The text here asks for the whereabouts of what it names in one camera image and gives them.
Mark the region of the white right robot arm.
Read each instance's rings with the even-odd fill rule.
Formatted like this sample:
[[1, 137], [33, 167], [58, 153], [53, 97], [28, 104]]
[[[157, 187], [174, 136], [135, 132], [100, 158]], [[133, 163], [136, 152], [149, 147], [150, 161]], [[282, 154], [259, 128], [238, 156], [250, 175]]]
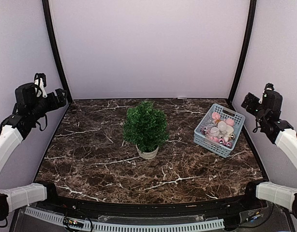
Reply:
[[[286, 154], [297, 169], [297, 131], [288, 121], [280, 119], [282, 100], [282, 95], [274, 90], [273, 84], [268, 83], [261, 98], [249, 92], [241, 107], [255, 117], [253, 132], [264, 133], [272, 144]], [[287, 209], [297, 219], [297, 188], [270, 181], [249, 182], [240, 205], [250, 210], [259, 200], [277, 204]]]

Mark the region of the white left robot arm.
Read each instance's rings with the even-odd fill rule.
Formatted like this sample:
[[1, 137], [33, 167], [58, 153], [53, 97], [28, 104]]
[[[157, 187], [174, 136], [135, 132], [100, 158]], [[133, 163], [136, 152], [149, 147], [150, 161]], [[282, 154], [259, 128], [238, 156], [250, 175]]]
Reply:
[[[15, 90], [16, 104], [13, 112], [0, 124], [0, 173], [16, 148], [27, 138], [33, 128], [40, 127], [39, 119], [47, 113], [66, 105], [67, 92], [56, 89], [46, 93], [41, 82], [27, 83]], [[41, 202], [52, 211], [62, 207], [51, 183], [32, 183], [26, 186], [0, 189], [0, 221], [23, 206]]]

